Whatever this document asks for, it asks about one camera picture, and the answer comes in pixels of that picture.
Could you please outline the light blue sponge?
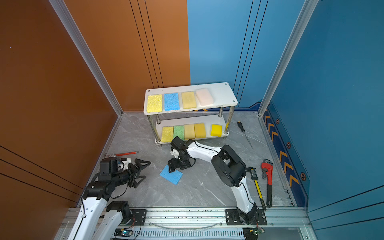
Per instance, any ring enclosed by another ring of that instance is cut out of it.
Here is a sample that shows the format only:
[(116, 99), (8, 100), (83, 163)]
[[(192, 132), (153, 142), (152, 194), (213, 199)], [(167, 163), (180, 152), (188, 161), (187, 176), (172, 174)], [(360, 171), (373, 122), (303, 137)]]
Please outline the light blue sponge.
[(179, 183), (179, 181), (181, 180), (183, 173), (180, 171), (177, 171), (177, 170), (170, 173), (169, 172), (169, 166), (166, 165), (164, 167), (164, 169), (162, 170), (162, 172), (160, 173), (160, 176), (162, 178), (166, 179), (167, 181), (169, 181), (170, 183), (177, 185)]

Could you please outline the yellow green textured sponge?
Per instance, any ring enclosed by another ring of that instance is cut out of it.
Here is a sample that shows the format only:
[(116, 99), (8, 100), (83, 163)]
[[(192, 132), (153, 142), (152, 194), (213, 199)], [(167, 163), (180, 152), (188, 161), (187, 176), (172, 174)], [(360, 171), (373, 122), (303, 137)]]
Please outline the yellow green textured sponge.
[(173, 140), (174, 136), (174, 127), (163, 127), (162, 128), (162, 143), (170, 143)]

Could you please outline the pale yellow orange sponge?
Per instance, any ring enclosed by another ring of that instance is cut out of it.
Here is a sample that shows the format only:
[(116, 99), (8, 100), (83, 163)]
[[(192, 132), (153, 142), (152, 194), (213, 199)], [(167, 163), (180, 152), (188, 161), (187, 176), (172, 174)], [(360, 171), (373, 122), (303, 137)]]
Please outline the pale yellow orange sponge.
[(195, 125), (184, 125), (184, 138), (185, 140), (195, 139)]

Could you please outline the yellow foam sponge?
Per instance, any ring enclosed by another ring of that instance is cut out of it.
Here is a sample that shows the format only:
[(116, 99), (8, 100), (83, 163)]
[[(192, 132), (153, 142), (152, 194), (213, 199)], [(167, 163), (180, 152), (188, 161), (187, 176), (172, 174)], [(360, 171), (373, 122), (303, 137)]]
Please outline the yellow foam sponge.
[(203, 139), (203, 138), (207, 137), (206, 127), (205, 127), (204, 123), (194, 124), (194, 129), (195, 129), (195, 138), (196, 139)]

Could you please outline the small bright yellow sponge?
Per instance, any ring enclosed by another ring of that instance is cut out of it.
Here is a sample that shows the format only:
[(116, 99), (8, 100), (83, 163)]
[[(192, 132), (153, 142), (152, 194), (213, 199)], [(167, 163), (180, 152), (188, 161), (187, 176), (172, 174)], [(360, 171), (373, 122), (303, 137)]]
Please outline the small bright yellow sponge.
[(222, 125), (212, 124), (212, 128), (211, 128), (211, 136), (214, 136), (214, 137), (221, 137), (221, 136), (222, 136), (222, 133), (223, 133), (222, 128), (223, 128)]

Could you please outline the blue textured sponge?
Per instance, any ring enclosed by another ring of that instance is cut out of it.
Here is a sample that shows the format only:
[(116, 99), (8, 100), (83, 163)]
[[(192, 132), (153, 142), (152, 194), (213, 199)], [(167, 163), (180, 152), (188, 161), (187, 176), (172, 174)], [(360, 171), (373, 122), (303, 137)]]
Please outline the blue textured sponge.
[(165, 111), (176, 111), (180, 109), (178, 93), (164, 94)]

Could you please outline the dark yellow sponge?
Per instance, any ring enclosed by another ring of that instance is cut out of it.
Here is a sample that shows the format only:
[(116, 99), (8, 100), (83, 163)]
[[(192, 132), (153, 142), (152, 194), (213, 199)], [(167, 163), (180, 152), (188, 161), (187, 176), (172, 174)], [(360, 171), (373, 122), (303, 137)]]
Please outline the dark yellow sponge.
[(183, 92), (181, 96), (184, 109), (194, 109), (197, 107), (195, 92)]

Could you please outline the large yellow textured sponge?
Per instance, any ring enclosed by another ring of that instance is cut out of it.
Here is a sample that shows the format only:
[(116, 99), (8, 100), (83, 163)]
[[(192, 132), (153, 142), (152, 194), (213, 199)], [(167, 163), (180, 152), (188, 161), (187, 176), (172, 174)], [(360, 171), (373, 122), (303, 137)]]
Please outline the large yellow textured sponge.
[(147, 113), (163, 111), (163, 95), (150, 95), (147, 97)]

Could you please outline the pink beige sponge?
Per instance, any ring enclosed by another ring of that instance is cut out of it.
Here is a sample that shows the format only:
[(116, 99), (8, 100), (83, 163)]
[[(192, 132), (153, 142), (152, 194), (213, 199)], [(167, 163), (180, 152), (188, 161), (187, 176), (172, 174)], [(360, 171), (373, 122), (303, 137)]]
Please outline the pink beige sponge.
[(214, 98), (207, 88), (196, 90), (196, 97), (198, 98), (202, 107), (209, 106), (214, 103)]

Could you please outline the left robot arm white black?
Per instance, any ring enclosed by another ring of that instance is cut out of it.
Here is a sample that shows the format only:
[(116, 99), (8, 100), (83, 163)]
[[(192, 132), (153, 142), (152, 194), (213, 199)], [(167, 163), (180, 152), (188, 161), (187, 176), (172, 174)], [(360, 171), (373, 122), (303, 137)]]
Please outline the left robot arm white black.
[(116, 187), (137, 188), (146, 176), (141, 171), (150, 161), (109, 157), (101, 160), (99, 172), (86, 186), (81, 197), (78, 217), (69, 234), (70, 240), (109, 240), (129, 237), (134, 227), (141, 228), (147, 210), (132, 210), (127, 201), (119, 201), (112, 193)]

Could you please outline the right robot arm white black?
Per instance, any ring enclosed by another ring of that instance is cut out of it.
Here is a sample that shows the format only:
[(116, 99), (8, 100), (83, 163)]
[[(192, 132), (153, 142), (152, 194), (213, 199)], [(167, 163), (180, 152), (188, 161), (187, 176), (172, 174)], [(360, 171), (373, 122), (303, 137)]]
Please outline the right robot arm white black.
[(247, 166), (229, 145), (210, 147), (195, 140), (184, 141), (175, 137), (171, 141), (171, 154), (173, 158), (168, 161), (169, 173), (191, 168), (194, 165), (191, 159), (211, 163), (220, 180), (231, 188), (235, 196), (240, 222), (244, 225), (267, 224), (263, 210), (257, 206), (248, 189)]

